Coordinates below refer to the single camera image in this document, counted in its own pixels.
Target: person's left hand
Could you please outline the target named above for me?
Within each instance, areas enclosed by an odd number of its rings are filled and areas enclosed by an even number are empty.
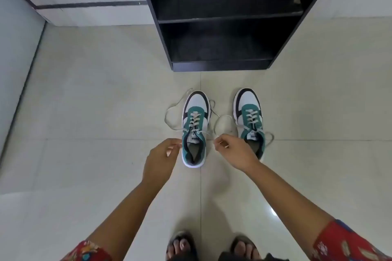
[[[150,151],[143,170],[142,182],[160,190],[169,180],[176,164],[182,140],[168,138]]]

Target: black cabinet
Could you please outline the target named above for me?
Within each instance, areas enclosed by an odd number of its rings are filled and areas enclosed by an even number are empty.
[[[315,0],[147,0],[174,71],[271,66]]]

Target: red floral sleeve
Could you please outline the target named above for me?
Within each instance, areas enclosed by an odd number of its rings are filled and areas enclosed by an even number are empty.
[[[82,241],[68,253],[61,261],[111,261],[112,258],[91,241]]]
[[[312,261],[392,261],[340,220],[328,224],[313,249]]]

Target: sneaker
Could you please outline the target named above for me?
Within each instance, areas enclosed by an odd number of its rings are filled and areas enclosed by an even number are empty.
[[[201,91],[192,92],[182,115],[182,161],[191,168],[201,167],[207,155],[205,135],[211,117],[207,95]]]
[[[240,89],[234,97],[233,116],[238,128],[238,137],[245,140],[262,160],[265,149],[263,115],[259,99],[250,88]]]

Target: person's left arm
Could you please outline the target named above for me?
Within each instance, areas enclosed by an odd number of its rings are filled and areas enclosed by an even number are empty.
[[[151,202],[170,178],[180,148],[180,139],[169,138],[152,149],[141,183],[64,260],[76,256],[75,260],[106,261],[110,258],[122,261]]]

